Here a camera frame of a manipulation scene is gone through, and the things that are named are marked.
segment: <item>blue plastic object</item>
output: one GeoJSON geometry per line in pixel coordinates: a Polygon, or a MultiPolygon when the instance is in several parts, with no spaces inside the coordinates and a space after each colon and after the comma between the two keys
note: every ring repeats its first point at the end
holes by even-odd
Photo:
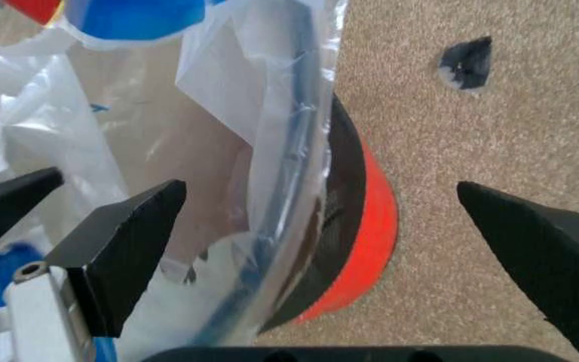
{"type": "Polygon", "coordinates": [[[5,305],[3,291],[12,282],[12,276],[20,266],[43,259],[31,245],[15,243],[0,252],[0,307],[5,305]]]}
{"type": "Polygon", "coordinates": [[[64,14],[75,28],[95,38],[147,41],[201,22],[205,4],[205,0],[78,0],[66,2],[64,14]]]}

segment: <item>white plastic bag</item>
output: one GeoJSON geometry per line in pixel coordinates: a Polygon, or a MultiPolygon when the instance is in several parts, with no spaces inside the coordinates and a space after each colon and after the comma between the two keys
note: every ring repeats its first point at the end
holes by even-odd
{"type": "Polygon", "coordinates": [[[161,267],[116,341],[122,359],[250,342],[299,276],[346,3],[228,0],[182,41],[91,51],[47,29],[22,51],[0,48],[0,71],[14,74],[0,79],[0,179],[66,175],[11,241],[43,230],[57,243],[96,206],[187,182],[161,267]]]}

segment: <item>red plastic object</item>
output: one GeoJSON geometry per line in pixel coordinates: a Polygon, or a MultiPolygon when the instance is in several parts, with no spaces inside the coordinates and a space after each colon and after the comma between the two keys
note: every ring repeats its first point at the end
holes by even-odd
{"type": "Polygon", "coordinates": [[[348,261],[329,289],[296,321],[314,319],[322,313],[350,305],[370,290],[381,277],[397,242],[398,212],[390,183],[362,142],[366,163],[366,200],[359,233],[348,261]]]}
{"type": "Polygon", "coordinates": [[[5,0],[5,3],[37,23],[46,25],[59,10],[61,0],[5,0]]]}

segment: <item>screw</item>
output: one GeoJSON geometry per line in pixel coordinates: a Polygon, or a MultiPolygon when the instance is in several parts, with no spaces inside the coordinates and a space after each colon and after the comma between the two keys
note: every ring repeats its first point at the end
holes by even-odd
{"type": "Polygon", "coordinates": [[[21,284],[46,273],[48,273],[46,262],[29,262],[14,272],[13,280],[15,284],[21,284]]]}

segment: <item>plastic bag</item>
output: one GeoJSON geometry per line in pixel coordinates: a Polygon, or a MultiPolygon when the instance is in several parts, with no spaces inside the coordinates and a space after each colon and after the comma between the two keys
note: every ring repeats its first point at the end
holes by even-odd
{"type": "Polygon", "coordinates": [[[0,179],[66,176],[6,241],[39,234],[45,250],[101,204],[188,183],[116,341],[122,359],[250,342],[291,290],[321,208],[346,3],[229,0],[182,41],[148,47],[92,51],[46,29],[0,48],[0,74],[14,75],[0,78],[0,179]]]}

